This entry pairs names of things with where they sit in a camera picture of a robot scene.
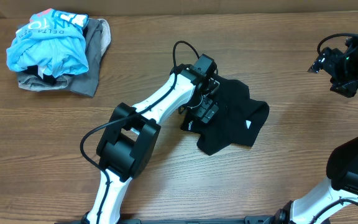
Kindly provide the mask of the black polo shirt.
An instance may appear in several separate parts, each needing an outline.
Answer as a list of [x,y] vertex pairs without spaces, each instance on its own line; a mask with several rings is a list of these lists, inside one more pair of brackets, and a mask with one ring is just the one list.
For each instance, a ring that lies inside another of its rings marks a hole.
[[209,156],[232,143],[253,146],[268,118],[269,105],[251,99],[249,87],[239,80],[218,75],[213,78],[219,82],[213,97],[218,106],[216,114],[205,124],[187,112],[180,129],[199,134],[197,146]]

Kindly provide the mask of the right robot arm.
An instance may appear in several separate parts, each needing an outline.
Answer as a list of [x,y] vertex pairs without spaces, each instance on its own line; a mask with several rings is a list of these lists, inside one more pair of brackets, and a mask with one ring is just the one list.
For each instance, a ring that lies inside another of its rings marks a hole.
[[[345,52],[318,46],[318,57],[308,71],[324,70],[331,76],[330,90],[352,98],[358,90],[358,34],[344,33],[343,37]],[[264,223],[329,223],[331,215],[349,204],[358,206],[358,137],[333,150],[322,182]]]

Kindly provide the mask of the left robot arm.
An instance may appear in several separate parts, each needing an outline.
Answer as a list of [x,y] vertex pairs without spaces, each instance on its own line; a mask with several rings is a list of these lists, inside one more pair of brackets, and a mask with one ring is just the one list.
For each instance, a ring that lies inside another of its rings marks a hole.
[[129,106],[121,103],[108,123],[96,148],[100,157],[94,166],[101,181],[92,209],[81,223],[117,223],[121,204],[132,179],[145,169],[154,150],[162,123],[175,111],[187,110],[195,121],[208,123],[218,106],[211,97],[219,87],[213,78],[217,65],[212,58],[200,55],[194,65],[181,64],[172,69],[167,82],[144,101]]

